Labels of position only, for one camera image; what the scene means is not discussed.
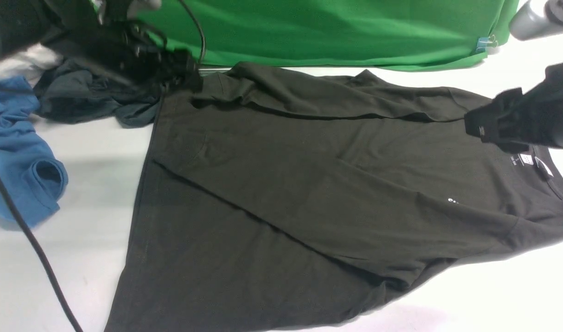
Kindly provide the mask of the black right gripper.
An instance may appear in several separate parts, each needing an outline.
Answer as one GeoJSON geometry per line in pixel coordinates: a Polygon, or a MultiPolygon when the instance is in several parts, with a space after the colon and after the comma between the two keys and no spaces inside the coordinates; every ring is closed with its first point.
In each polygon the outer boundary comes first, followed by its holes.
{"type": "Polygon", "coordinates": [[[563,149],[563,63],[547,67],[527,93],[510,89],[466,113],[464,125],[466,134],[507,154],[530,153],[534,145],[563,149]]]}

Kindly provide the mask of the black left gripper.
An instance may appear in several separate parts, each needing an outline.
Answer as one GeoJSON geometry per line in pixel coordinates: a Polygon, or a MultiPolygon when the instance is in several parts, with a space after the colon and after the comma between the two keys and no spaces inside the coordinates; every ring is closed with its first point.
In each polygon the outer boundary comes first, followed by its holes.
{"type": "Polygon", "coordinates": [[[188,50],[168,50],[151,39],[142,23],[96,25],[62,32],[56,52],[91,72],[133,89],[202,89],[199,64],[188,50]]]}

